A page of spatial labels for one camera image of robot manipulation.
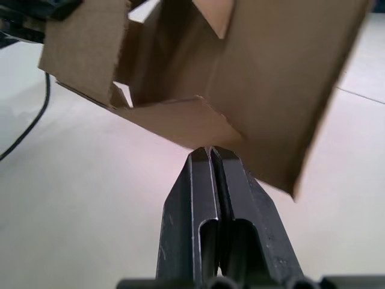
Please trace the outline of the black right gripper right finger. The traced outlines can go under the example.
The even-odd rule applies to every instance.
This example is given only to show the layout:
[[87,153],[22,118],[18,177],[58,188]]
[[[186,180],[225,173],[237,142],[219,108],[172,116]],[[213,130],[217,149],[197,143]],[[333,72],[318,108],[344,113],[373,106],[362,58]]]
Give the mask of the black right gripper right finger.
[[287,282],[298,260],[273,200],[227,149],[213,147],[221,206],[222,272],[236,282]]

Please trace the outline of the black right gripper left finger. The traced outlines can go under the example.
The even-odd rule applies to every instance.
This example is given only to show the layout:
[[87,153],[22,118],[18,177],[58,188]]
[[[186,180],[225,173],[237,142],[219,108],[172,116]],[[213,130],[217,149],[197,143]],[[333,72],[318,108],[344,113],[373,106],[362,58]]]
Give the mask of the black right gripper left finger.
[[205,148],[191,152],[163,207],[156,277],[208,280],[219,267],[215,175]]

